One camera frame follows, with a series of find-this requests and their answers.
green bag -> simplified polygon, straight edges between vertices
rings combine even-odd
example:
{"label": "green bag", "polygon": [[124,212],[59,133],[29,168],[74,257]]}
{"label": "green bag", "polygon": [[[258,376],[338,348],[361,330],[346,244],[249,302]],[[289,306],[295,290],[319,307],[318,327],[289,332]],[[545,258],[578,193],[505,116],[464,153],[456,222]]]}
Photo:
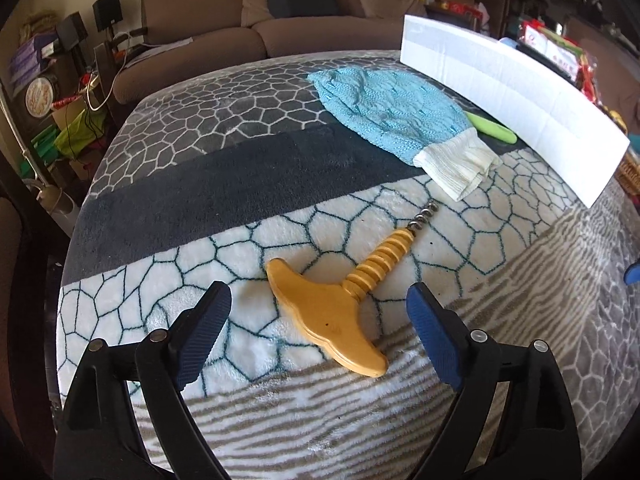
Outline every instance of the green bag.
{"label": "green bag", "polygon": [[515,144],[518,141],[518,137],[507,127],[501,124],[494,123],[489,119],[472,114],[471,112],[465,112],[469,121],[479,132],[482,132],[488,136],[495,137],[507,144]]}
{"label": "green bag", "polygon": [[90,115],[87,110],[82,110],[56,138],[56,148],[67,158],[78,158],[82,150],[104,135],[106,117],[106,110],[91,112]]}
{"label": "green bag", "polygon": [[[59,134],[60,130],[58,127],[52,124],[31,139],[36,153],[38,153],[38,156],[42,159],[45,166],[48,166],[58,158],[58,150],[56,149],[55,142]],[[31,165],[26,160],[23,160],[20,164],[20,178],[33,177],[35,177],[35,174],[33,173]]]}

dark blue pillow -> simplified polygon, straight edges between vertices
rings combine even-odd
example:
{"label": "dark blue pillow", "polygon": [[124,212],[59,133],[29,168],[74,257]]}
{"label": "dark blue pillow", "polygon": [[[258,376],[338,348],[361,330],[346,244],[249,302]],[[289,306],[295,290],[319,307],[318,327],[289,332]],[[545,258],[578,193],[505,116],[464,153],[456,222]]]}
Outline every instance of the dark blue pillow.
{"label": "dark blue pillow", "polygon": [[267,0],[267,8],[274,18],[305,16],[337,16],[335,0]]}

blue gripper pad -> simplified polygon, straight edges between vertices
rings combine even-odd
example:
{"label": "blue gripper pad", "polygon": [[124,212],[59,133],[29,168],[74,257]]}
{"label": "blue gripper pad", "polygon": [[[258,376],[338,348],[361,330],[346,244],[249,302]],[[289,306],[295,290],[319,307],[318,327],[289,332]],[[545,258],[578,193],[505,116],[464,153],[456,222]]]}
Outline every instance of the blue gripper pad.
{"label": "blue gripper pad", "polygon": [[184,311],[172,325],[169,354],[178,391],[193,383],[204,366],[231,311],[231,289],[213,282],[198,304]]}
{"label": "blue gripper pad", "polygon": [[452,310],[446,310],[424,283],[414,283],[406,294],[406,311],[438,378],[460,391],[469,352],[469,330]]}
{"label": "blue gripper pad", "polygon": [[640,260],[636,263],[629,265],[625,271],[625,283],[632,285],[635,282],[640,282]]}

blue object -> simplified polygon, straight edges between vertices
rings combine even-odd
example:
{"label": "blue object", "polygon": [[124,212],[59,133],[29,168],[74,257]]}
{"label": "blue object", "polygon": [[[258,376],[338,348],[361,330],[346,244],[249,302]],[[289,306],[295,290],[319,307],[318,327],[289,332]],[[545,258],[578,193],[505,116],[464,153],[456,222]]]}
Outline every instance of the blue object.
{"label": "blue object", "polygon": [[625,271],[624,279],[627,285],[640,282],[640,260],[629,265],[628,269]]}
{"label": "blue object", "polygon": [[460,370],[461,345],[455,341],[455,334],[447,330],[443,324],[441,314],[452,314],[465,331],[466,327],[454,312],[445,311],[434,298],[431,298],[431,301],[429,299],[420,291],[418,285],[412,285],[406,294],[406,312],[438,378],[443,383],[450,384],[454,390],[460,391],[463,383]]}
{"label": "blue object", "polygon": [[640,153],[640,135],[629,134],[629,142],[631,142],[631,147],[636,150],[636,153]]}
{"label": "blue object", "polygon": [[518,47],[518,42],[515,41],[515,40],[512,40],[511,38],[500,38],[499,41],[503,45],[510,46],[511,48],[517,48]]}
{"label": "blue object", "polygon": [[425,146],[473,127],[455,102],[408,72],[346,67],[307,78],[338,121],[411,166]]}
{"label": "blue object", "polygon": [[230,311],[231,289],[226,283],[214,282],[198,304],[184,312],[188,316],[169,343],[170,351],[176,354],[174,381],[178,391],[198,379]]}

wicker basket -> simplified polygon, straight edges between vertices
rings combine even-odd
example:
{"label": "wicker basket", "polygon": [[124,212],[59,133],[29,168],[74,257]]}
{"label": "wicker basket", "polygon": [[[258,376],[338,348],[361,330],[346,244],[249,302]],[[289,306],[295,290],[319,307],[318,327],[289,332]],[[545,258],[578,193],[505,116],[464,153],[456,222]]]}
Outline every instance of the wicker basket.
{"label": "wicker basket", "polygon": [[[600,105],[600,109],[628,136],[629,133],[625,121],[617,111],[611,110],[604,105]],[[640,195],[640,157],[631,146],[628,147],[625,156],[622,157],[614,176],[627,194],[632,196]]]}
{"label": "wicker basket", "polygon": [[627,194],[640,195],[640,164],[633,148],[626,150],[614,176]]}

